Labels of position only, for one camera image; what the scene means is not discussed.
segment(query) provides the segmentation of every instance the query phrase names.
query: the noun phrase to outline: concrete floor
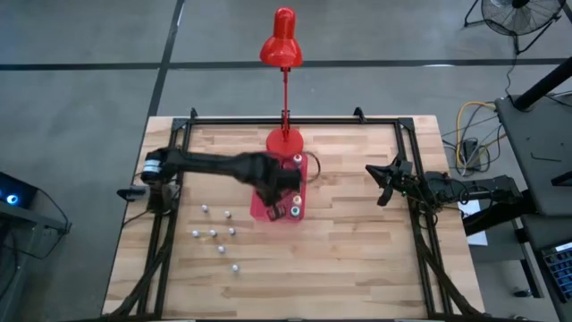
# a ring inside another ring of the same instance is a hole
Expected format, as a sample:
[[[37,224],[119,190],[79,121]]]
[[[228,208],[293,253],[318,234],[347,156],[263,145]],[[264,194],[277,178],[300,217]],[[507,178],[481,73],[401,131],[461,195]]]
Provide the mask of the concrete floor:
[[[175,3],[0,0],[0,64],[159,63]],[[486,26],[461,28],[471,3],[187,0],[172,61],[257,61],[281,4],[298,13],[297,35],[307,60],[510,59],[509,38]],[[571,56],[571,31],[564,16],[522,57]],[[526,90],[555,67],[538,63],[517,66],[511,93]],[[291,109],[349,114],[361,106],[367,114],[436,114],[446,132],[454,129],[464,102],[504,96],[508,69],[300,68],[291,73]],[[18,320],[99,315],[125,209],[115,191],[133,175],[156,78],[155,70],[0,72],[0,171],[48,191],[73,221],[71,234],[35,266]],[[281,81],[271,69],[169,71],[157,113],[187,115],[195,107],[201,115],[277,114]],[[567,81],[556,91],[570,89]],[[483,111],[476,119],[490,115]],[[495,126],[495,120],[484,123],[469,135],[482,138]],[[501,150],[486,176],[508,174],[524,187],[507,141]],[[513,286],[525,284],[514,263],[475,267],[488,312],[555,320],[546,299],[511,297]]]

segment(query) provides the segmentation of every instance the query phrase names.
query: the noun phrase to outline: black cylinder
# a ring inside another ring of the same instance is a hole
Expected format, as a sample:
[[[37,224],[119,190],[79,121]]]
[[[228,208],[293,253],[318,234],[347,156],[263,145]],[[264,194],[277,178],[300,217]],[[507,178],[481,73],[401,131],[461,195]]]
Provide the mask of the black cylinder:
[[[515,108],[519,111],[527,111],[532,104],[551,92],[565,80],[572,76],[572,57],[556,67],[551,73],[537,82],[532,88],[515,100]]]

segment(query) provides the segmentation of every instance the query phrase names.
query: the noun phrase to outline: lamp base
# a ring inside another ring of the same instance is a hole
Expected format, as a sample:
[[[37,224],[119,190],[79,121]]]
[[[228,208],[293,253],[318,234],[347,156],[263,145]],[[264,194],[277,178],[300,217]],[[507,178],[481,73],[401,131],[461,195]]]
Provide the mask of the lamp base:
[[[290,128],[290,135],[286,141],[284,140],[282,129],[276,128],[266,138],[266,149],[283,157],[292,157],[295,154],[302,153],[304,139],[298,130]]]

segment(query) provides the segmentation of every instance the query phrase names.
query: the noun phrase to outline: wooden tabletop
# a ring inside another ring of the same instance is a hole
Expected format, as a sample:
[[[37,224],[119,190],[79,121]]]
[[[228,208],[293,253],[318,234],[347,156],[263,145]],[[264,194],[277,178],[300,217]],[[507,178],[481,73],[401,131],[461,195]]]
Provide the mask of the wooden tabletop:
[[[413,116],[426,171],[448,171],[434,116]],[[167,146],[171,117],[152,117],[139,156]],[[232,155],[265,149],[273,127],[194,126],[190,151]],[[397,153],[389,125],[303,125],[305,149],[317,154],[320,178],[307,187],[300,223],[265,223],[249,214],[252,187],[230,177],[185,174],[163,318],[424,318],[416,251],[406,201],[380,190],[365,165],[388,165]],[[408,148],[408,159],[411,160]],[[310,163],[308,174],[315,173]],[[200,207],[207,204],[210,214]],[[146,201],[131,203],[125,219]],[[231,219],[223,212],[231,211]],[[103,313],[113,311],[139,280],[153,223],[145,215],[119,240]],[[231,236],[228,229],[236,229]],[[216,238],[207,233],[215,229]],[[194,238],[192,231],[201,232]],[[479,310],[475,269],[458,212],[439,213],[445,270]],[[220,254],[217,246],[227,251]],[[234,273],[231,266],[240,266]],[[149,310],[155,302],[152,285]],[[437,308],[441,307],[432,280]]]

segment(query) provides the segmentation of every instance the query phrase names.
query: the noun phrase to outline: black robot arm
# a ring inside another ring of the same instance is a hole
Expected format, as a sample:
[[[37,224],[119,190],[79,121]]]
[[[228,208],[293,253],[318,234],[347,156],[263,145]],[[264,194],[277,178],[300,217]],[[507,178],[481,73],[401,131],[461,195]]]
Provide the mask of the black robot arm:
[[[284,191],[299,191],[301,172],[285,169],[280,161],[264,152],[240,153],[236,156],[189,153],[178,148],[160,148],[149,152],[141,180],[156,194],[178,171],[229,175],[252,185],[265,206],[270,207],[282,198]]]
[[[458,201],[490,199],[513,204],[522,198],[514,180],[506,175],[462,182],[450,178],[446,173],[425,172],[423,175],[413,175],[412,168],[409,161],[398,159],[388,166],[366,165],[366,170],[383,188],[383,195],[377,200],[379,206],[387,205],[393,191],[419,201],[423,210],[431,212]]]

